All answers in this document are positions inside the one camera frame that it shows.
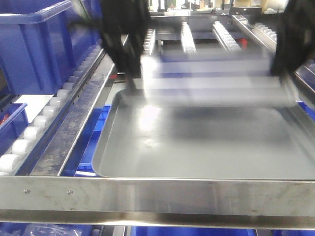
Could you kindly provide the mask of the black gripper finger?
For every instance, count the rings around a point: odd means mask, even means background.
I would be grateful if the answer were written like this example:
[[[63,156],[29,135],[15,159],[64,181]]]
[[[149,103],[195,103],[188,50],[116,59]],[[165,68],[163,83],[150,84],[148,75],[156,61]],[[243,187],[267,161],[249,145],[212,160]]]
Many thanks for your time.
[[[315,53],[315,2],[289,0],[280,14],[273,76],[292,73]]]
[[[101,0],[100,35],[102,46],[125,74],[130,90],[136,90],[134,78],[141,76],[143,43],[151,19],[145,0]]]

